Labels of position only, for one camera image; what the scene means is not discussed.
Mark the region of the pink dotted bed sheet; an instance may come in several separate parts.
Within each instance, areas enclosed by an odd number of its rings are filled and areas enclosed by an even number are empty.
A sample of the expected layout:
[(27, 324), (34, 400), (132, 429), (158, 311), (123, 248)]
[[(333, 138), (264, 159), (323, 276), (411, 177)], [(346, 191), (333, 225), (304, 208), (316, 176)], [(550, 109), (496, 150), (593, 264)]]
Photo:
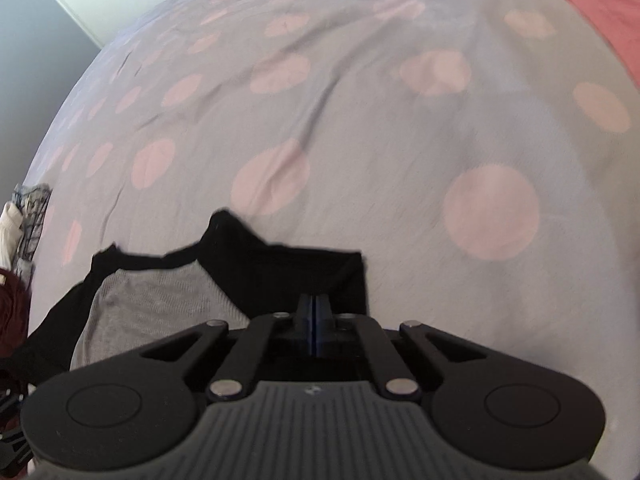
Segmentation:
[(66, 98), (30, 322), (115, 244), (161, 254), (229, 207), (359, 250), (369, 306), (562, 370), (594, 456), (639, 471), (639, 91), (567, 0), (168, 0)]

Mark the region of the white knit garment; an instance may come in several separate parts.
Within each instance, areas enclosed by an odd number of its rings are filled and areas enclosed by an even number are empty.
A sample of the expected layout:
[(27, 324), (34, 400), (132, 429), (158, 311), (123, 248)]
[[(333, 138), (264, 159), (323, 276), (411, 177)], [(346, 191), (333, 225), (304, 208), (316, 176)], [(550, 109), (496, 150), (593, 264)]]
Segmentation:
[(23, 215), (12, 202), (6, 202), (0, 217), (0, 268), (11, 270), (13, 259), (23, 236)]

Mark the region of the grey black raglan shirt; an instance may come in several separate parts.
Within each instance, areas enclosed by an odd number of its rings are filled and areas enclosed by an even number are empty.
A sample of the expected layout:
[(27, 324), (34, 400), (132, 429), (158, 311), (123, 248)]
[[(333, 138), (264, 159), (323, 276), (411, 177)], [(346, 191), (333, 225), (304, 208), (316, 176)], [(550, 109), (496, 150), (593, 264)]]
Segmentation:
[(227, 209), (196, 243), (162, 256), (95, 254), (86, 277), (1, 361), (1, 387), (19, 389), (210, 320), (232, 330), (294, 312), (323, 295), (335, 313), (368, 310), (360, 252), (268, 244)]

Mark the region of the grey checked garment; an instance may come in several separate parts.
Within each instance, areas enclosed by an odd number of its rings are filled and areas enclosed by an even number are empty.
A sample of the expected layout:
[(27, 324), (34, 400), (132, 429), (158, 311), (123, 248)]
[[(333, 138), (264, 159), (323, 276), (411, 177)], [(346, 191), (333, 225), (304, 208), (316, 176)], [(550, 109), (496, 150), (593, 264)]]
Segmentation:
[(32, 282), (35, 253), (42, 237), (51, 193), (50, 186), (41, 183), (35, 186), (19, 184), (12, 194), (12, 203), (23, 216), (22, 237), (13, 259), (12, 272), (26, 288)]

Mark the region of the maroon sweater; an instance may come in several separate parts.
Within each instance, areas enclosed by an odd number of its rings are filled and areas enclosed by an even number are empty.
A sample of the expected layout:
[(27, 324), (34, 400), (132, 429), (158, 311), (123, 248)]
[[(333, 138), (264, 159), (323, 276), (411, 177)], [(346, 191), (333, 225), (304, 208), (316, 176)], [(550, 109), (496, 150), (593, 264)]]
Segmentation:
[(0, 356), (8, 358), (27, 338), (30, 292), (11, 271), (0, 273)]

